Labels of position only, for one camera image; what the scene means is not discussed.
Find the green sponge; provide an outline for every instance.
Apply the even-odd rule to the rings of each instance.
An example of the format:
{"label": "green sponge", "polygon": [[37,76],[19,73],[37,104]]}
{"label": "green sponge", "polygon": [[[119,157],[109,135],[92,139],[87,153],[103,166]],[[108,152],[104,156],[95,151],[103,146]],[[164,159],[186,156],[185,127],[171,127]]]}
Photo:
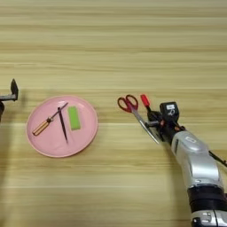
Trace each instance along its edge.
{"label": "green sponge", "polygon": [[67,109],[67,113],[70,120],[71,130],[78,130],[81,128],[80,118],[75,106],[70,106]]}

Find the black cable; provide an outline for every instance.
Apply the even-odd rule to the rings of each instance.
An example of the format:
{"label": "black cable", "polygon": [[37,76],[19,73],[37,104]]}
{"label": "black cable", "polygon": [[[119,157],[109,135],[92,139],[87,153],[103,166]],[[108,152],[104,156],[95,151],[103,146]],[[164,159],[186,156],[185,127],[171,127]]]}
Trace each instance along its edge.
{"label": "black cable", "polygon": [[216,155],[215,155],[214,153],[212,153],[211,151],[209,151],[209,155],[210,155],[213,159],[219,161],[219,162],[222,163],[225,167],[227,167],[226,160],[221,160],[218,156],[216,156]]}

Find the black pen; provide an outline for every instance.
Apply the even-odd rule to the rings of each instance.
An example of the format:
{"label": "black pen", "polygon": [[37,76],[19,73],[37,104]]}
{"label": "black pen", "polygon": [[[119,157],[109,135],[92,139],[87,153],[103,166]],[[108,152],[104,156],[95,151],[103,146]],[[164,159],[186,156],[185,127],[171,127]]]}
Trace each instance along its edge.
{"label": "black pen", "polygon": [[64,132],[64,135],[65,135],[65,138],[66,138],[66,141],[67,141],[67,131],[66,131],[66,127],[65,127],[65,123],[64,123],[64,120],[63,120],[63,116],[62,116],[60,107],[58,107],[58,112],[59,112],[61,127],[62,127],[62,130]]}

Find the red scissor handle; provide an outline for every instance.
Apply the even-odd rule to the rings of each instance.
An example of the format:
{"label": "red scissor handle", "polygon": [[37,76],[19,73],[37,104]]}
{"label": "red scissor handle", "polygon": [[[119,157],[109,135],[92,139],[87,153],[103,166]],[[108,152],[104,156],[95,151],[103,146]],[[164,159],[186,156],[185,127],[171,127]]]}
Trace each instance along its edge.
{"label": "red scissor handle", "polygon": [[127,95],[125,98],[118,98],[117,103],[120,109],[129,113],[131,113],[131,108],[136,110],[138,109],[138,101],[132,95]]}

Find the scissor blade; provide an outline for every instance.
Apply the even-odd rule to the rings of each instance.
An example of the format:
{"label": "scissor blade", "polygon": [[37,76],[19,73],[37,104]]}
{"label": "scissor blade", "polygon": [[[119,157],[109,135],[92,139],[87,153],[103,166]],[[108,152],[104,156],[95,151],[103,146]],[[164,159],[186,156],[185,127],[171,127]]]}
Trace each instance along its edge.
{"label": "scissor blade", "polygon": [[153,135],[152,131],[150,129],[148,129],[145,126],[145,121],[144,119],[139,115],[139,113],[137,112],[137,110],[135,109],[131,109],[132,113],[134,114],[134,116],[137,118],[137,120],[139,121],[139,123],[141,124],[141,126],[144,128],[144,130],[148,133],[148,135],[154,140],[154,142],[156,144],[159,144],[159,141],[156,139],[156,137]]}

